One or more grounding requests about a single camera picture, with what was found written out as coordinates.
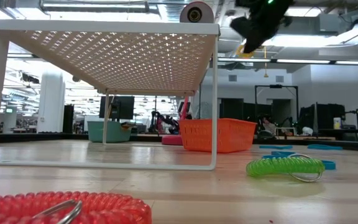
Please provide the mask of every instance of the white wall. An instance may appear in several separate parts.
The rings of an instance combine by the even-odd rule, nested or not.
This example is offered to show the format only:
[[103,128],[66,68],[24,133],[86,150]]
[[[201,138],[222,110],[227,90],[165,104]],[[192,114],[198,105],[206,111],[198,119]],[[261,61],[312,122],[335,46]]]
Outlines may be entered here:
[[[245,103],[255,103],[255,85],[292,85],[292,76],[284,69],[268,69],[268,78],[265,70],[233,70],[219,69],[218,98],[243,98]],[[236,82],[229,82],[229,75],[237,75]],[[284,83],[276,82],[276,75],[284,76]],[[293,99],[294,96],[287,89],[258,88],[258,104],[267,104],[271,99]],[[198,107],[198,97],[194,97],[194,108]],[[209,103],[212,107],[212,70],[209,69],[201,87],[201,102]]]
[[[346,111],[358,108],[358,66],[308,65],[292,75],[299,86],[300,106],[337,103]],[[357,124],[355,114],[346,115],[347,124]]]

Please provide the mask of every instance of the orange plastic basket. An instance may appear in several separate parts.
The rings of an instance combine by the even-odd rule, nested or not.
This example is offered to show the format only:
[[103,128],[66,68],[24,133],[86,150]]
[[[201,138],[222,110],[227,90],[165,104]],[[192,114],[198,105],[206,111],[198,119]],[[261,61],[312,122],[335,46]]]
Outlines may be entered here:
[[[179,121],[183,147],[189,151],[212,151],[212,120]],[[237,119],[218,119],[218,152],[249,150],[254,140],[256,123]]]

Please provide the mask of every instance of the ceiling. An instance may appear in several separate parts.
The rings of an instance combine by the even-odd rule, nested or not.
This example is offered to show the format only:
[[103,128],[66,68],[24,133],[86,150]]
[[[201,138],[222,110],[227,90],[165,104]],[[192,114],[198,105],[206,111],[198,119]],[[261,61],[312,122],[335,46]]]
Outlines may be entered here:
[[[30,3],[35,3],[38,0],[17,0],[17,6],[23,6],[18,10],[0,9],[0,19],[62,19],[62,20],[92,20],[92,21],[142,21],[142,22],[178,22],[181,10],[191,1],[177,1],[177,0],[156,0],[148,1],[149,12],[144,12],[144,5],[138,7],[139,3],[135,1],[126,1],[124,4],[117,6],[117,1],[107,0],[87,0],[73,1],[73,0],[44,0],[44,12],[38,7],[29,7]],[[233,1],[223,0],[206,0],[204,1],[210,5],[213,9],[216,21],[221,23],[222,30],[229,29],[228,24],[231,18],[225,17],[225,13],[228,10],[235,9],[236,13],[243,13],[244,9],[234,8]],[[72,7],[64,7],[62,4],[86,4],[87,11],[84,9],[75,9]],[[106,4],[114,4],[114,7],[104,7]],[[327,11],[331,14],[335,14],[338,11],[346,9],[348,12],[358,10],[357,1],[320,1],[320,0],[299,0],[296,3],[296,7],[291,8],[288,13],[292,16],[301,17],[315,17],[321,14],[322,11]],[[240,39],[226,41],[222,38],[219,43],[219,48],[225,48],[235,50],[236,46],[240,44]],[[9,48],[10,58],[7,62],[6,79],[4,82],[3,91],[3,104],[1,109],[6,106],[18,106],[18,112],[27,116],[31,116],[37,113],[39,104],[39,91],[40,85],[34,83],[28,83],[22,80],[21,74],[30,75],[41,81],[42,71],[46,70],[53,65],[44,62],[39,58],[32,58],[30,52],[11,44]],[[221,55],[230,56],[230,52],[221,52]],[[344,59],[344,60],[358,60],[358,47],[336,47],[336,48],[320,48],[320,47],[285,47],[285,46],[272,46],[267,45],[264,49],[257,50],[255,57],[280,57],[280,58],[318,58],[318,59]],[[251,69],[264,68],[264,64],[255,63],[253,66],[248,67]],[[271,64],[269,68],[282,68],[287,69],[287,72],[291,73],[299,69],[299,65],[280,65]],[[64,74],[66,80],[66,104],[75,104],[76,114],[98,114],[99,111],[99,99],[100,94],[93,89],[92,86],[85,82],[74,82],[72,76],[68,73]],[[154,96],[137,96],[135,99],[135,113],[148,116],[150,111],[154,109]],[[164,112],[175,112],[177,110],[177,101],[174,98],[159,98],[157,100],[157,109]]]

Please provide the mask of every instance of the tape roll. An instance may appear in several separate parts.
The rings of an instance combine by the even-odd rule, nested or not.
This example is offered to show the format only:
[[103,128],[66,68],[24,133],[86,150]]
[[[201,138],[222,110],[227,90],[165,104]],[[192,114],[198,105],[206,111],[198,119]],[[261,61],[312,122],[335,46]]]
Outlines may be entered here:
[[214,13],[205,2],[189,3],[180,13],[180,22],[214,23]]

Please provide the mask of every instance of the white metal shelf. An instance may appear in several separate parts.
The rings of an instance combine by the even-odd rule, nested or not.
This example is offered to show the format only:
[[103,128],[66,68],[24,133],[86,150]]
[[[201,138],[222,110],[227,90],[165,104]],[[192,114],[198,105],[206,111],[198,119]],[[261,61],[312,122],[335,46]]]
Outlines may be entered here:
[[[217,154],[217,24],[0,21],[0,106],[9,42],[109,94],[194,95],[213,55],[212,155],[208,166],[0,161],[7,166],[213,170]],[[103,143],[106,143],[107,117]]]
[[194,95],[217,24],[0,21],[0,33],[101,91]]

